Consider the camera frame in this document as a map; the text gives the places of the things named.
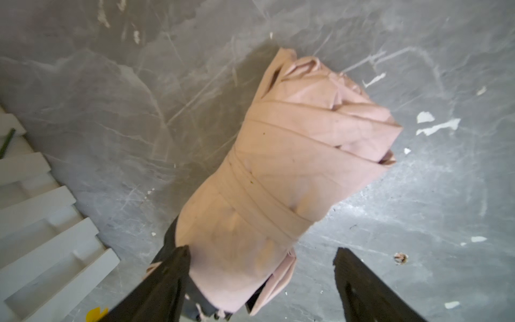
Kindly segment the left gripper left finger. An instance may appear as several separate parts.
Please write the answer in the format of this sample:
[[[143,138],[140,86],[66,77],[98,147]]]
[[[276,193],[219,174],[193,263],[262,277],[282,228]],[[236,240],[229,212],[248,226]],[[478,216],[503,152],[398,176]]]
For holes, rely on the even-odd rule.
[[[179,321],[189,276],[190,252],[181,246],[100,322]]]

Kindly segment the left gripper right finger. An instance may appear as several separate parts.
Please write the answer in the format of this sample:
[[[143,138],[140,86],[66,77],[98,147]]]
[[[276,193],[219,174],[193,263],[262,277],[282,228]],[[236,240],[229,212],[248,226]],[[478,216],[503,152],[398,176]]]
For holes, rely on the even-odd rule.
[[[333,265],[346,321],[426,322],[350,249],[339,248]]]

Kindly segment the pink umbrella sideways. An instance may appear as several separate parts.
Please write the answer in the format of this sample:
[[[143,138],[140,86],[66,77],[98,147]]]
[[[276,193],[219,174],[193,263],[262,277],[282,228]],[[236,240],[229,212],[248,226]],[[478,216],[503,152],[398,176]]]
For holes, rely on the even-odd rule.
[[[309,228],[394,164],[401,131],[347,75],[280,49],[234,145],[173,221],[150,270],[188,246],[182,316],[255,315],[290,282]]]

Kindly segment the white slatted flower vase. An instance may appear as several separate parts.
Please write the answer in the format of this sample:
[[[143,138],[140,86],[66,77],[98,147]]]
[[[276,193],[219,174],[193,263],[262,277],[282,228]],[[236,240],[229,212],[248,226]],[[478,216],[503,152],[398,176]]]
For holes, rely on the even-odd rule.
[[[26,133],[1,113],[1,320],[61,321],[119,258]]]

